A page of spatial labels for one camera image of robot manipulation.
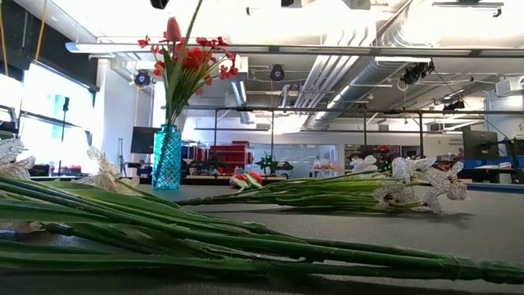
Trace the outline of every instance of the gray table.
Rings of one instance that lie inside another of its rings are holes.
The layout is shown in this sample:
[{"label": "gray table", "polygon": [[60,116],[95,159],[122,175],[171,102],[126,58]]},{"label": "gray table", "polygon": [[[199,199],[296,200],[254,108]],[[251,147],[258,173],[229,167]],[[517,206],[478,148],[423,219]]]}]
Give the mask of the gray table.
[{"label": "gray table", "polygon": [[[424,193],[427,188],[420,188]],[[225,187],[182,187],[176,193],[160,192],[168,199],[203,197],[232,192]],[[278,206],[221,205],[192,209],[215,216],[267,224],[305,238],[330,238],[360,243],[416,247],[475,259],[524,263],[524,195],[471,192],[469,202],[441,198],[446,213],[359,216],[356,214],[296,214]],[[77,238],[49,235],[17,237],[34,243],[85,244]],[[524,286],[497,285],[483,281],[366,279],[359,277],[308,276],[272,278],[247,283],[181,279],[170,274],[144,275],[20,275],[0,274],[0,294],[46,295],[183,295],[183,294],[448,294],[524,293]]]}]

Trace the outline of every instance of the monitor screen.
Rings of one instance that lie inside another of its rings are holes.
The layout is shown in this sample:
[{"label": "monitor screen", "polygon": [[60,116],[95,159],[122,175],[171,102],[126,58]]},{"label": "monitor screen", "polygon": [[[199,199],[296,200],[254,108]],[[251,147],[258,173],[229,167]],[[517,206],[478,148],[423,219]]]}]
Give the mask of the monitor screen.
[{"label": "monitor screen", "polygon": [[131,153],[155,153],[155,133],[158,131],[160,131],[160,128],[133,127],[133,137],[131,139]]},{"label": "monitor screen", "polygon": [[464,157],[470,160],[498,161],[499,144],[496,132],[464,130]]}]

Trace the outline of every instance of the black monitor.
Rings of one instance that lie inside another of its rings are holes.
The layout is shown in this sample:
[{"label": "black monitor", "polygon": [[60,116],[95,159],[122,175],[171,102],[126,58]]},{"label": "black monitor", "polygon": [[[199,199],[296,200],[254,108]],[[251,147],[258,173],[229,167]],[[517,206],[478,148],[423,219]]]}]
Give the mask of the black monitor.
[{"label": "black monitor", "polygon": [[464,130],[464,157],[470,160],[498,161],[499,138],[496,132]]},{"label": "black monitor", "polygon": [[133,137],[131,139],[131,153],[155,153],[155,133],[158,131],[160,131],[160,128],[133,127]]}]

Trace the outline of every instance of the yellow cable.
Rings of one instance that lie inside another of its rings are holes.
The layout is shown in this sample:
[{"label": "yellow cable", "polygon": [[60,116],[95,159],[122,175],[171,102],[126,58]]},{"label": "yellow cable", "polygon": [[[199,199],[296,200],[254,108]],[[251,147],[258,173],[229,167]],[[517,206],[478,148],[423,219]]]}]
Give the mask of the yellow cable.
[{"label": "yellow cable", "polygon": [[2,34],[3,66],[6,69],[6,76],[9,77],[9,66],[7,65],[6,39],[5,34],[3,33],[2,0],[0,0],[0,34]]},{"label": "yellow cable", "polygon": [[40,46],[42,45],[43,28],[46,25],[46,17],[47,17],[47,0],[44,0],[44,2],[43,2],[42,25],[40,25],[40,35],[38,36],[38,45],[36,47],[36,55],[34,56],[34,61],[35,62],[38,62],[38,57],[40,57]]}]

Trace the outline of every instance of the textured vase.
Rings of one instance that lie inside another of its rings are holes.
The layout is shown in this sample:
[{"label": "textured vase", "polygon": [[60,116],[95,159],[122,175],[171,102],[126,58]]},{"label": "textured vase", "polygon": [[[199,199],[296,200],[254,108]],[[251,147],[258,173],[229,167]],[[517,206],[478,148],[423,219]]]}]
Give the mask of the textured vase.
[{"label": "textured vase", "polygon": [[155,163],[153,165],[153,189],[178,189],[180,187],[180,163],[182,143],[177,126],[162,125],[155,134]]}]

